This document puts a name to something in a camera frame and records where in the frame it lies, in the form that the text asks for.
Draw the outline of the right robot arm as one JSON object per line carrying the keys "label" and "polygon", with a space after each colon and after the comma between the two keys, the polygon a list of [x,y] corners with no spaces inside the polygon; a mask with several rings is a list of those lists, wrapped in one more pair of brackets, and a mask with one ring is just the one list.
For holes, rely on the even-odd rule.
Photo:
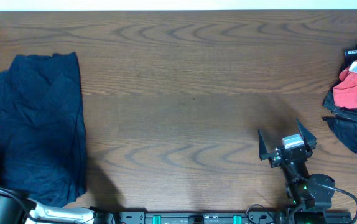
{"label": "right robot arm", "polygon": [[292,205],[276,215],[277,223],[326,223],[326,210],[332,207],[335,181],[324,174],[309,174],[305,163],[317,146],[316,137],[297,120],[299,132],[284,137],[282,145],[268,151],[261,131],[259,158],[272,168],[279,167],[286,179],[286,191]]}

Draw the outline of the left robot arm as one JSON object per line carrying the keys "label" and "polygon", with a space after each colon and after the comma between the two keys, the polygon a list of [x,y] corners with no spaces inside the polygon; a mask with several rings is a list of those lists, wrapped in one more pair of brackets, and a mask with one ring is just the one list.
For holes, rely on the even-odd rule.
{"label": "left robot arm", "polygon": [[58,208],[32,200],[25,192],[0,186],[0,223],[12,224],[92,224],[121,223],[119,214],[106,213],[90,208]]}

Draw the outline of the navy blue shorts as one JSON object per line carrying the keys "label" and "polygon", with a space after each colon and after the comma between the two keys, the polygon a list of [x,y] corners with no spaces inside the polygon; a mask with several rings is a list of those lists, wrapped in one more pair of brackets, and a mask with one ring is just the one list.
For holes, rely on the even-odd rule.
{"label": "navy blue shorts", "polygon": [[17,55],[0,72],[0,185],[63,207],[86,192],[76,53]]}

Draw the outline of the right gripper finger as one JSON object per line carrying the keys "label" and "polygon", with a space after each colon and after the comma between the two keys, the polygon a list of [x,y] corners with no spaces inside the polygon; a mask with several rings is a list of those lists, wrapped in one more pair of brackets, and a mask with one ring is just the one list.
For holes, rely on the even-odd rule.
{"label": "right gripper finger", "polygon": [[264,142],[264,138],[262,136],[262,132],[259,129],[258,130],[258,136],[259,136],[259,158],[261,161],[268,159],[269,153],[266,148],[266,144]]}
{"label": "right gripper finger", "polygon": [[299,119],[296,119],[296,123],[304,144],[309,149],[315,149],[317,145],[316,137],[300,122]]}

